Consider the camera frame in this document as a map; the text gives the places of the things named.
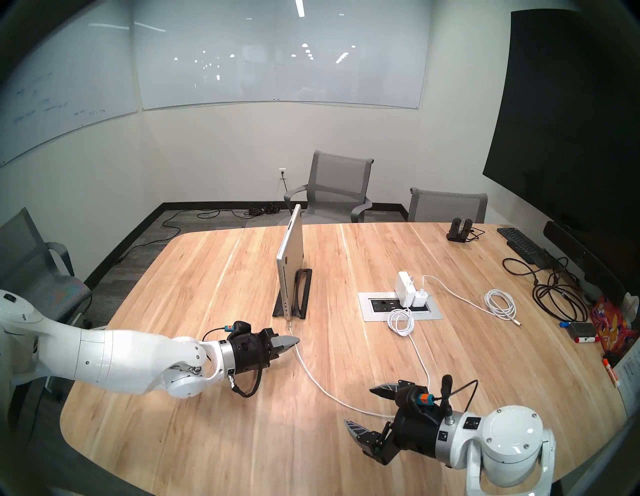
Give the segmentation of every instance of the baseboard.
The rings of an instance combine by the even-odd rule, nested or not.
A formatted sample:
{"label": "baseboard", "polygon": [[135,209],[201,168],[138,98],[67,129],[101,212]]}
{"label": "baseboard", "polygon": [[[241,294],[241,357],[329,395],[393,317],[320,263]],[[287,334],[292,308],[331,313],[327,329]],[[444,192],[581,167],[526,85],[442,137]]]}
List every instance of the baseboard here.
{"label": "baseboard", "polygon": [[106,275],[106,273],[113,267],[113,264],[118,260],[124,252],[127,251],[128,247],[140,237],[140,235],[146,231],[147,227],[149,227],[153,222],[160,217],[162,212],[166,209],[160,205],[157,209],[151,212],[140,224],[135,226],[133,230],[127,234],[125,239],[118,243],[107,257],[100,262],[100,264],[95,268],[89,277],[84,280],[84,283],[88,286],[89,289],[93,290],[98,283],[102,280],[102,278]]}
{"label": "baseboard", "polygon": [[[295,204],[300,204],[303,209],[307,208],[307,202],[293,202]],[[285,202],[164,202],[158,208],[156,208],[153,212],[151,212],[140,224],[138,224],[127,237],[123,239],[118,246],[116,246],[107,257],[100,262],[93,272],[89,275],[88,278],[84,281],[84,283],[89,287],[89,289],[93,290],[98,283],[102,280],[102,278],[107,274],[107,272],[113,267],[113,264],[118,260],[130,245],[133,244],[137,238],[151,225],[153,222],[162,215],[163,212],[167,210],[216,210],[216,209],[238,209],[238,210],[246,210],[250,207],[255,206],[266,206],[269,204],[274,204],[279,206],[281,209],[286,209],[287,204]],[[402,206],[402,204],[388,204],[388,203],[374,203],[373,208],[371,210],[375,210],[378,212],[399,212],[400,215],[407,220],[409,214],[406,209]]]}

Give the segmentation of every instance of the gray office chair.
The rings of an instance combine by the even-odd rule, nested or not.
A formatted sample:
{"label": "gray office chair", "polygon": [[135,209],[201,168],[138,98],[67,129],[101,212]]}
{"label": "gray office chair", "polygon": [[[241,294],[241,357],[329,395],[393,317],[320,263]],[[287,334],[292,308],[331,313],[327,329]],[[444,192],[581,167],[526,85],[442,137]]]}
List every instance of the gray office chair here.
{"label": "gray office chair", "polygon": [[373,207],[367,198],[371,164],[373,159],[353,159],[316,150],[309,183],[284,195],[289,212],[293,213],[291,197],[307,190],[304,224],[363,222],[364,211]]}
{"label": "gray office chair", "polygon": [[445,193],[411,188],[409,222],[451,222],[454,218],[473,219],[484,222],[486,193]]}
{"label": "gray office chair", "polygon": [[[49,250],[60,255],[70,275],[60,273]],[[91,296],[91,290],[74,277],[65,246],[45,243],[26,208],[0,227],[0,289],[22,296],[58,322],[66,322]]]}

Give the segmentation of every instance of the wooden tabletop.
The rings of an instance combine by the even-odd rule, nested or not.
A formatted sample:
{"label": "wooden tabletop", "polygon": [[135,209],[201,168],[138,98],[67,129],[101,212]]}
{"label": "wooden tabletop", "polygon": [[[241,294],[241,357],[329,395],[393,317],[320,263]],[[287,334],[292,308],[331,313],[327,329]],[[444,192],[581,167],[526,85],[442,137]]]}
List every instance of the wooden tabletop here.
{"label": "wooden tabletop", "polygon": [[[538,412],[557,440],[555,479],[587,460],[619,429],[626,415],[600,363],[599,343],[572,342],[531,299],[531,277],[502,268],[514,253],[494,225],[473,243],[450,243],[449,224],[363,223],[305,225],[305,260],[313,269],[307,319],[293,334],[316,380],[365,410],[393,415],[392,401],[369,393],[398,379],[426,385],[409,339],[386,323],[365,323],[358,292],[393,291],[405,270],[419,280],[435,275],[454,292],[484,306],[491,288],[514,297],[522,327],[453,298],[435,281],[443,319],[417,321],[413,338],[439,391],[480,384],[470,410],[521,404]],[[201,339],[235,320],[254,332],[273,327],[278,293],[275,257],[285,227],[184,234],[175,238],[136,284],[109,328]],[[216,331],[209,339],[222,339]],[[237,376],[248,390],[254,373]],[[468,392],[452,397],[455,410]],[[353,420],[380,431],[384,420],[348,410],[310,381],[295,352],[265,370],[258,393],[243,399],[227,382],[192,399],[165,392],[128,396],[78,383],[60,426],[80,453],[156,495],[463,494],[465,471],[401,452],[382,466],[364,456],[344,427]]]}

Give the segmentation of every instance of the black keyboard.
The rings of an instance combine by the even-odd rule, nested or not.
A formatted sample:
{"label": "black keyboard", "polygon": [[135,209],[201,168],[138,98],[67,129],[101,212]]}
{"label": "black keyboard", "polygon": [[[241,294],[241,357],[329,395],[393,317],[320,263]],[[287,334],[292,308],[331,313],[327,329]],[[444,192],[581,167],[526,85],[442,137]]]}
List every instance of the black keyboard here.
{"label": "black keyboard", "polygon": [[519,229],[515,227],[499,227],[497,231],[506,238],[507,246],[521,256],[526,263],[535,264],[540,269],[553,266],[551,256],[522,234]]}

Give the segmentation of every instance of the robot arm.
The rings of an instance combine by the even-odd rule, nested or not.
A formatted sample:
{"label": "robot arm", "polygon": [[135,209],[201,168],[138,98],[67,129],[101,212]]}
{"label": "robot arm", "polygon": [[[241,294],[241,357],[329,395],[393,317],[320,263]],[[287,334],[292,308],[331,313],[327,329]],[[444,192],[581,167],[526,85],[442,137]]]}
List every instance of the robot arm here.
{"label": "robot arm", "polygon": [[[0,328],[8,352],[0,353],[0,371],[10,364],[14,386],[57,376],[119,393],[165,390],[179,398],[195,396],[225,377],[239,391],[234,374],[261,371],[299,342],[271,328],[253,334],[251,326],[240,321],[225,327],[232,331],[228,339],[207,342],[129,330],[84,330],[44,317],[8,291],[0,291]],[[214,371],[208,377],[203,375],[207,359]]]}
{"label": "robot arm", "polygon": [[396,402],[398,411],[381,433],[345,420],[353,440],[367,456],[387,465],[401,450],[411,450],[455,469],[467,469],[467,496],[485,496],[481,469],[496,486],[513,487],[527,479],[536,462],[542,466],[535,488],[523,493],[549,494],[553,483],[556,440],[542,428],[536,412],[503,406],[486,417],[455,412],[449,404],[452,378],[442,378],[440,404],[426,387],[398,381],[372,388]]}

